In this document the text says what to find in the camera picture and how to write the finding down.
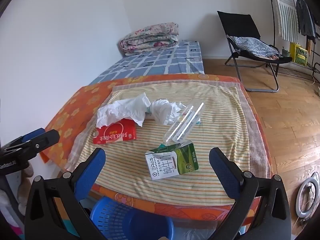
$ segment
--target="chair seat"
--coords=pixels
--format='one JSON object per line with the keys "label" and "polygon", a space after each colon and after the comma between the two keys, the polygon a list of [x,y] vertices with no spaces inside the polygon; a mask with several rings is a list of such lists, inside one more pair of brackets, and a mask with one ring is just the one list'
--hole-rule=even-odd
{"label": "chair seat", "polygon": [[292,61],[292,57],[281,57],[279,59],[276,60],[272,60],[272,59],[265,59],[265,58],[260,58],[257,57],[255,55],[252,55],[251,53],[247,52],[246,50],[241,50],[239,53],[240,57],[246,57],[249,59],[253,59],[256,61],[261,61],[261,62],[266,62],[266,63],[273,63],[273,64],[285,64],[285,63],[289,63]]}

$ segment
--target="clear plastic container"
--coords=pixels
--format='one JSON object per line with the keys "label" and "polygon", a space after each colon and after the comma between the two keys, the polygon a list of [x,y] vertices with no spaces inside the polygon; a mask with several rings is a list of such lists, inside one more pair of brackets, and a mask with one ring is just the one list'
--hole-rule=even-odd
{"label": "clear plastic container", "polygon": [[187,107],[178,116],[178,119],[163,136],[164,144],[171,145],[185,141],[204,112],[204,109],[205,104],[202,100],[198,98],[191,99]]}

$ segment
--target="floral tablecloth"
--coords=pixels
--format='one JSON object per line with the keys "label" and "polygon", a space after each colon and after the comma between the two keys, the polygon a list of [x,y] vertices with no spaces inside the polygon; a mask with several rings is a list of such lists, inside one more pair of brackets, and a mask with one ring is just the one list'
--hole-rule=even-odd
{"label": "floral tablecloth", "polygon": [[[62,107],[62,109],[56,114],[56,116],[45,128],[46,131],[51,129],[57,130],[60,134],[60,141],[56,145],[50,147],[49,149],[46,149],[43,153],[49,159],[54,161],[61,169],[64,170],[76,136],[85,129],[87,123],[97,112],[97,109],[100,107],[103,101],[112,92],[112,88],[114,86],[162,80],[213,80],[240,83],[238,78],[228,76],[206,74],[168,74],[125,78],[82,87],[70,98],[70,100]],[[249,95],[247,94],[241,83],[240,85],[257,120],[258,127],[266,147],[268,161],[269,163],[271,163],[268,144],[266,136],[262,129],[260,119],[258,118],[256,110],[252,105]],[[107,188],[101,187],[97,184],[94,184],[92,189],[102,195],[108,196],[129,206],[170,217],[193,220],[223,220],[231,209],[230,205],[199,208],[191,206],[174,206],[154,203],[123,195]],[[248,224],[252,221],[258,204],[259,199],[256,198],[248,213],[245,224]]]}

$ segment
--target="red packaging box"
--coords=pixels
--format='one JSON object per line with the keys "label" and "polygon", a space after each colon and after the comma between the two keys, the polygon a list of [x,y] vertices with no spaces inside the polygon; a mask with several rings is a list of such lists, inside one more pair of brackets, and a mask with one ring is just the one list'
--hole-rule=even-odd
{"label": "red packaging box", "polygon": [[97,131],[97,137],[92,139],[94,144],[129,141],[137,138],[136,123],[130,119],[122,119],[109,126],[102,126],[97,128]]}

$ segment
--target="black folding chair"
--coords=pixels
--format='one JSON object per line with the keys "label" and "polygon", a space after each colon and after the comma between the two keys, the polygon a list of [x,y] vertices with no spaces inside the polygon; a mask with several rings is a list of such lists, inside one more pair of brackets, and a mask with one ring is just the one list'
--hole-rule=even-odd
{"label": "black folding chair", "polygon": [[[248,92],[269,92],[269,93],[276,93],[279,91],[279,84],[277,81],[277,74],[278,74],[278,70],[279,70],[279,64],[285,64],[285,63],[289,63],[292,61],[291,57],[281,57],[278,60],[271,60],[271,59],[263,59],[260,57],[256,57],[253,54],[250,54],[249,52],[247,52],[246,50],[240,50],[239,47],[234,43],[234,41],[230,38],[230,36],[234,36],[234,37],[253,37],[256,38],[258,40],[260,40],[261,36],[259,34],[259,31],[256,27],[256,25],[254,24],[254,21],[252,20],[252,17],[250,14],[244,15],[244,14],[234,14],[234,13],[225,13],[225,12],[219,12],[219,17],[223,26],[223,29],[226,33],[227,36],[227,40],[228,40],[228,45],[231,51],[231,56],[228,58],[228,60],[225,62],[225,65],[227,66],[235,66],[237,73],[238,73],[238,77],[240,79],[240,81],[242,82],[241,79],[241,75],[240,75],[240,71],[239,71],[239,67],[252,67],[252,68],[256,68],[256,67],[261,67],[263,65],[266,65],[266,67],[270,66],[273,77],[275,78],[276,81],[276,85],[277,88],[275,90],[273,89],[251,89],[251,88],[245,88],[245,90],[247,90]],[[278,51],[278,53],[280,54],[280,51],[274,47],[273,45],[269,45],[270,47],[273,47],[274,49],[276,49]],[[258,66],[249,66],[249,65],[238,65],[236,58],[239,57],[245,57],[245,58],[249,58],[255,61],[260,61],[263,62],[263,64],[258,65]],[[233,59],[234,61],[234,65],[228,64],[228,62]],[[276,73],[273,70],[272,64],[277,64],[276,67]]]}

